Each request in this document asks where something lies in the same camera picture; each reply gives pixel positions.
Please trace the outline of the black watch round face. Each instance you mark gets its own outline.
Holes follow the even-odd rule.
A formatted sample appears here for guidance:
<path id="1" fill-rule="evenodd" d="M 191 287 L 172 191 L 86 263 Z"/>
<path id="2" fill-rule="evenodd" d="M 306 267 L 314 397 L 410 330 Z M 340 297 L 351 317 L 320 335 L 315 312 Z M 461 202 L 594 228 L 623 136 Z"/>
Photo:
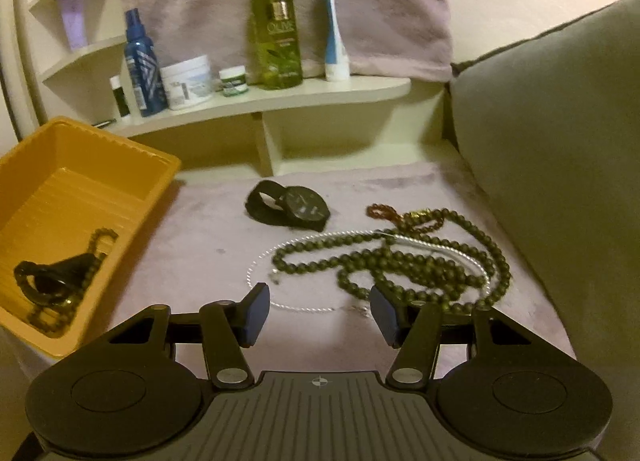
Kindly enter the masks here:
<path id="1" fill-rule="evenodd" d="M 269 226 L 322 231 L 331 216 L 326 201 L 304 186 L 285 187 L 277 182 L 259 182 L 245 201 L 251 218 Z"/>

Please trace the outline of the orange plastic tray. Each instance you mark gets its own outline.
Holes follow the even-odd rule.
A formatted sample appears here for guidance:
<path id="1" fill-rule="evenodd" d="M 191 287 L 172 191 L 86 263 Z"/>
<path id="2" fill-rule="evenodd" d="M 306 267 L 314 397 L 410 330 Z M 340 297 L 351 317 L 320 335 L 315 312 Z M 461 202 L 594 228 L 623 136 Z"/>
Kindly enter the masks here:
<path id="1" fill-rule="evenodd" d="M 42 125 L 1 159 L 1 323 L 43 354 L 79 347 L 134 237 L 181 166 L 166 152 L 73 119 Z M 14 277 L 23 261 L 52 264 L 87 250 L 100 228 L 106 258 L 75 315 L 61 330 L 30 322 L 35 309 Z"/>

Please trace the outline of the silver face black watch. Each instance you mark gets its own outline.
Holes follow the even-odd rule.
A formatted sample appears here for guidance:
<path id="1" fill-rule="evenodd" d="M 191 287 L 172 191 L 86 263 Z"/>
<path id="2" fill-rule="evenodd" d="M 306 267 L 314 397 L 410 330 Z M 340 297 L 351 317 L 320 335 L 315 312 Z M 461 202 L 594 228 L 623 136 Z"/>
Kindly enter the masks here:
<path id="1" fill-rule="evenodd" d="M 14 270 L 14 279 L 32 304 L 66 311 L 85 296 L 102 259 L 81 253 L 52 264 L 23 261 Z"/>

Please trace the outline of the mauve fleece table cloth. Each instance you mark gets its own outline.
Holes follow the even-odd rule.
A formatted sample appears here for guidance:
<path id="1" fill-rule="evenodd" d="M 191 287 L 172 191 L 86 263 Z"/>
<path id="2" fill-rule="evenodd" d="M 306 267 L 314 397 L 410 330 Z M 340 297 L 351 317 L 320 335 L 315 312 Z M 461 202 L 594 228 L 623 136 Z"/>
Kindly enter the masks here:
<path id="1" fill-rule="evenodd" d="M 325 233 L 252 220 L 244 201 L 252 183 L 173 182 L 130 245 L 88 325 L 86 339 L 153 304 L 192 313 L 217 299 L 241 299 L 254 283 L 271 290 L 269 317 L 246 353 L 255 371 L 385 371 L 393 351 L 367 305 L 338 284 L 332 257 L 359 255 L 376 240 L 348 241 L 351 231 L 378 228 L 366 213 L 375 202 L 401 211 L 456 211 L 498 244 L 511 285 L 500 311 L 562 349 L 570 338 L 548 298 L 512 244 L 485 190 L 465 166 L 417 166 L 295 174 L 291 182 L 317 190 L 331 217 Z"/>

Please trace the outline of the dark pen with white tip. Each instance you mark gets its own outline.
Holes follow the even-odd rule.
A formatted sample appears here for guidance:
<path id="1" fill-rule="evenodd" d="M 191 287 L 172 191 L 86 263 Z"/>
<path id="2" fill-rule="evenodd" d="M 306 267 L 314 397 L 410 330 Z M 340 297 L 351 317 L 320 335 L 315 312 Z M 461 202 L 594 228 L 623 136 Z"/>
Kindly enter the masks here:
<path id="1" fill-rule="evenodd" d="M 117 122 L 116 119 L 104 120 L 100 122 L 93 123 L 93 127 L 97 129 L 105 129 L 107 126 L 113 125 Z"/>

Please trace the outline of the blue spray bottle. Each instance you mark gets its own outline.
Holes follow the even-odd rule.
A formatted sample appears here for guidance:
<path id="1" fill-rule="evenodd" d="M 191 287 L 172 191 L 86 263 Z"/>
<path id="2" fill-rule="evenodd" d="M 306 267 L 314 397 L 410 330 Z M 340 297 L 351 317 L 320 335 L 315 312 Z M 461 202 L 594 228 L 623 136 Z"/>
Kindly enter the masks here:
<path id="1" fill-rule="evenodd" d="M 160 76 L 160 65 L 154 52 L 153 41 L 146 34 L 139 11 L 136 8 L 127 10 L 125 21 L 125 62 L 134 99 L 142 117 L 151 117 L 168 107 Z"/>

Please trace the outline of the small green label jar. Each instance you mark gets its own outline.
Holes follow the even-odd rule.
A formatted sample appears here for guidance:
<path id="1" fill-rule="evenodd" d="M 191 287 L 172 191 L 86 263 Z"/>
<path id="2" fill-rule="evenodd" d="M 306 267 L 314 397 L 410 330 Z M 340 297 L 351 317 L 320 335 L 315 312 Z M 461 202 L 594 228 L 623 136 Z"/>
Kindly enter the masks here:
<path id="1" fill-rule="evenodd" d="M 219 70 L 222 95 L 226 97 L 238 96 L 248 91 L 246 82 L 246 68 L 234 66 Z"/>

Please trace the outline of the white cream jar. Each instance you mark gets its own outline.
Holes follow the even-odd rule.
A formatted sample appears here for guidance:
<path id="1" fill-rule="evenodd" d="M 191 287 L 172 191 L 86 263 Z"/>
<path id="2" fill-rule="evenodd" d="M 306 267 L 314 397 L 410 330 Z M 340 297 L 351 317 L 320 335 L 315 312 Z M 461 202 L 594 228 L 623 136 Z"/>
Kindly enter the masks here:
<path id="1" fill-rule="evenodd" d="M 207 55 L 160 68 L 168 107 L 181 110 L 211 99 L 214 81 Z"/>

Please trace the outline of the grey cushion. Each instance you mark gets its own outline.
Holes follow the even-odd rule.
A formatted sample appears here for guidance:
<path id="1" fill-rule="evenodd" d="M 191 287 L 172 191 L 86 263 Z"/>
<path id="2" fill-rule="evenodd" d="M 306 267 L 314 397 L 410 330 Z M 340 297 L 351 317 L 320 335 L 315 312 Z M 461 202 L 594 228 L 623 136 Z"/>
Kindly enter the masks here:
<path id="1" fill-rule="evenodd" d="M 454 68 L 454 132 L 574 350 L 639 374 L 639 0 Z"/>

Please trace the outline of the black white lip balm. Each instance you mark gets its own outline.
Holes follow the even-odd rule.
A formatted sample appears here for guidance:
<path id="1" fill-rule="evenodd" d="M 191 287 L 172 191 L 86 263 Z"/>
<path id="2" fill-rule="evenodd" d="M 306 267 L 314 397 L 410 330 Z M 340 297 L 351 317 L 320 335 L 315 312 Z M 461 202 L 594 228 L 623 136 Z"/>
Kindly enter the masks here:
<path id="1" fill-rule="evenodd" d="M 110 85 L 118 109 L 119 117 L 121 117 L 122 119 L 129 117 L 130 109 L 127 103 L 124 88 L 122 87 L 122 82 L 120 82 L 120 77 L 110 77 Z"/>

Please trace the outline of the green olive spray bottle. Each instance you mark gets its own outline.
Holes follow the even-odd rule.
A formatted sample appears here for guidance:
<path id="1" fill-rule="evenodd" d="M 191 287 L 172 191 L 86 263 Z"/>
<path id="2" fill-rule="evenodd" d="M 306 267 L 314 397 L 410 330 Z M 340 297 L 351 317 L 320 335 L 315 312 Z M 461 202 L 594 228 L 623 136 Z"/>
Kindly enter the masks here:
<path id="1" fill-rule="evenodd" d="M 262 84 L 270 90 L 303 82 L 294 0 L 250 0 Z"/>

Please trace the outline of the white blue tube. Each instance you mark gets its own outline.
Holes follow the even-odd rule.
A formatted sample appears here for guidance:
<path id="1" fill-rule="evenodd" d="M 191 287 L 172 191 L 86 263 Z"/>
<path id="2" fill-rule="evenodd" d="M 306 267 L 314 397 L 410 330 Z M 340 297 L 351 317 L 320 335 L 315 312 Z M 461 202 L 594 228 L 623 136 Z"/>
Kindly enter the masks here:
<path id="1" fill-rule="evenodd" d="M 345 81 L 350 77 L 350 65 L 338 24 L 335 0 L 326 0 L 326 12 L 329 33 L 326 39 L 326 54 L 324 54 L 324 73 L 329 82 Z"/>

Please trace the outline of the lilac tube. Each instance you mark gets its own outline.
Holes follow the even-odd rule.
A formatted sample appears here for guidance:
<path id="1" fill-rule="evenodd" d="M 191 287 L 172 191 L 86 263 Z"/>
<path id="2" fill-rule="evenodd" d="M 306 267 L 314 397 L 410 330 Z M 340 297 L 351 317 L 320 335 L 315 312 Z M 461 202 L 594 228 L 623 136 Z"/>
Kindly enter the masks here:
<path id="1" fill-rule="evenodd" d="M 56 0 L 68 46 L 71 51 L 88 45 L 85 23 L 85 0 Z"/>

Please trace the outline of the cream corner shelf unit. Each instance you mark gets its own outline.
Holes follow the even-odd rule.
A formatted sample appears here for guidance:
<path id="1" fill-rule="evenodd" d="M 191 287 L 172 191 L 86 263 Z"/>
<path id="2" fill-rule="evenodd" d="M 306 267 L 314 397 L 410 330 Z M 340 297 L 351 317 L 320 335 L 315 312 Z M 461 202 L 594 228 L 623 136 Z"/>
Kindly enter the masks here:
<path id="1" fill-rule="evenodd" d="M 406 78 L 309 79 L 297 88 L 251 88 L 233 97 L 142 117 L 119 117 L 110 77 L 129 77 L 120 0 L 85 0 L 88 45 L 71 51 L 56 0 L 1 0 L 8 82 L 23 134 L 58 116 L 116 119 L 113 134 L 178 156 L 192 181 L 411 163 Z"/>

